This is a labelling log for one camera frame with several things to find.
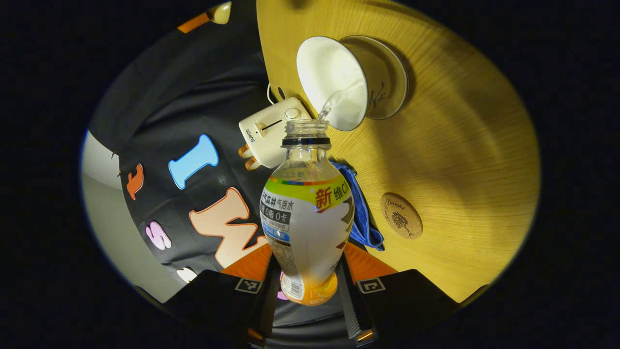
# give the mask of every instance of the black fabric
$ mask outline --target black fabric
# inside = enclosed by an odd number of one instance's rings
[[[245,169],[247,159],[237,152],[245,144],[237,124],[270,105],[265,96],[268,79],[255,3],[239,1],[232,9],[226,25],[207,23],[188,34],[175,30],[148,48],[111,85],[89,127],[118,155],[123,193],[137,233],[181,284],[185,281],[177,270],[190,268],[200,274],[223,269],[215,257],[223,238],[200,235],[190,211],[201,211],[222,199],[227,189],[236,188],[250,213],[248,219],[230,224],[259,226],[246,247],[263,235],[258,203],[273,169]],[[172,179],[169,161],[192,149],[202,134],[213,142],[219,162],[200,168],[181,190]],[[144,182],[134,200],[127,184],[137,164],[143,168]],[[169,248],[160,250],[146,235],[151,222],[165,231],[172,242]],[[311,348],[348,341],[342,321],[326,321],[342,315],[339,299],[336,295],[316,307],[277,299],[273,325],[278,330],[271,339],[287,348],[313,332],[321,333],[321,339],[311,341]]]

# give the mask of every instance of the white cable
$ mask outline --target white cable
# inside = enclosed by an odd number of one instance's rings
[[[274,105],[275,103],[272,102],[271,97],[269,97],[269,88],[271,87],[271,83],[267,84],[267,99],[269,100],[269,103],[271,103],[272,105]]]

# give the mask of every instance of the blue towel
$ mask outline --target blue towel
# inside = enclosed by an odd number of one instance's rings
[[[355,205],[355,216],[353,217],[351,237],[359,243],[377,249],[377,251],[384,251],[383,235],[381,235],[381,232],[373,227],[368,220],[370,215],[368,213],[366,199],[364,199],[364,194],[361,192],[360,185],[357,184],[357,180],[355,180],[357,172],[343,163],[337,163],[332,160],[329,161],[342,173],[349,187],[351,187]]]

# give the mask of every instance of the white power adapter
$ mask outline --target white power adapter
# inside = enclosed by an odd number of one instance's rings
[[[296,119],[312,118],[299,99],[289,97],[241,120],[239,130],[247,143],[239,149],[239,156],[250,158],[246,169],[274,168],[284,162],[286,149],[281,145],[286,121]]]

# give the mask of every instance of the round wooden table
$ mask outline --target round wooden table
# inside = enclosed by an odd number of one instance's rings
[[[407,68],[410,92],[395,116],[328,131],[328,154],[357,170],[385,238],[384,252],[369,252],[399,271],[419,270],[457,302],[499,276],[528,234],[541,175],[533,125],[506,77],[454,32],[387,0],[258,0],[257,15],[274,95],[299,98],[314,116],[296,68],[308,37],[366,35]],[[385,193],[415,207],[419,238],[388,226]]]

